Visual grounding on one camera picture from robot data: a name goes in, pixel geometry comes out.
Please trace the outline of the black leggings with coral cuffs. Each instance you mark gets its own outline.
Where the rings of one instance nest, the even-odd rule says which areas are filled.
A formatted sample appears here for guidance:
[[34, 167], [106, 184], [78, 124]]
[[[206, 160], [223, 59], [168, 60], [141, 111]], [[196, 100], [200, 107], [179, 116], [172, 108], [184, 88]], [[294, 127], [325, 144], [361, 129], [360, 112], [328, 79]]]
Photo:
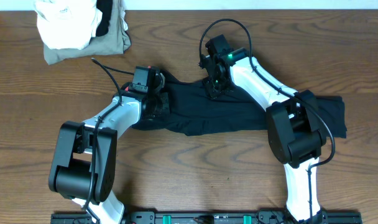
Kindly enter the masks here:
[[235, 88], [211, 99], [201, 80], [184, 83], [166, 70], [162, 74], [166, 78], [163, 91], [168, 93], [170, 114], [142, 119], [132, 128], [167, 129], [187, 136], [267, 129], [265, 111], [243, 89]]

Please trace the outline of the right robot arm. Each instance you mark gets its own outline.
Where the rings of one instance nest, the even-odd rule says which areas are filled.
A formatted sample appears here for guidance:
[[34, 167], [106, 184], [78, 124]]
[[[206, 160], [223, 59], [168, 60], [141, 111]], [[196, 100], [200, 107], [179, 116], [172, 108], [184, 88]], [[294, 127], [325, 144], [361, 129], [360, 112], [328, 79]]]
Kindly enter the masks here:
[[315, 166], [326, 134], [323, 123], [311, 112], [317, 108], [314, 94], [284, 85], [248, 50], [231, 48], [223, 35], [210, 39], [205, 47], [208, 55], [200, 57], [200, 65], [208, 72], [203, 82], [207, 95], [217, 98], [238, 87], [266, 112], [269, 146], [285, 169], [288, 220], [323, 223], [314, 191]]

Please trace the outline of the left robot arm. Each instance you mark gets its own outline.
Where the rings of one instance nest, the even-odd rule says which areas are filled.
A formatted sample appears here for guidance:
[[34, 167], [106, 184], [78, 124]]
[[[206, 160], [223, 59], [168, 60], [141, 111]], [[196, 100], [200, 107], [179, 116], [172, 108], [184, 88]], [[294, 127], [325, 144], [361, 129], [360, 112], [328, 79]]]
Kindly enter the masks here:
[[83, 212], [54, 213], [51, 223], [123, 223], [125, 207], [112, 190], [117, 141], [133, 124], [170, 112], [166, 71], [136, 67], [132, 75], [97, 115], [61, 125], [48, 186]]

